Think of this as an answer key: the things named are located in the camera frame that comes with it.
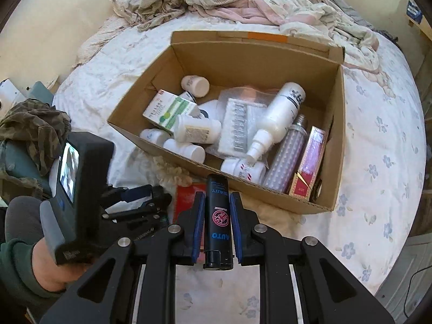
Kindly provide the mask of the person's left hand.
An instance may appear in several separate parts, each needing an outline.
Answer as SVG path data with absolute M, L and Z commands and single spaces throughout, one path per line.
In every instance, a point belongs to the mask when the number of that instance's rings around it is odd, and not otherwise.
M 78 280 L 90 267 L 89 264 L 56 265 L 47 243 L 41 238 L 32 250 L 32 270 L 39 285 L 48 292 L 62 292 Z

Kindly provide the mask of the green sleeved left forearm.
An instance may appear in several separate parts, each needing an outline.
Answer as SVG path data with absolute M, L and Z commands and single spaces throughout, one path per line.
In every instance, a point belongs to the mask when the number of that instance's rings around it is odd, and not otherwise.
M 42 306 L 65 293 L 49 292 L 36 280 L 32 269 L 34 246 L 19 239 L 1 245 L 1 302 L 6 306 Z

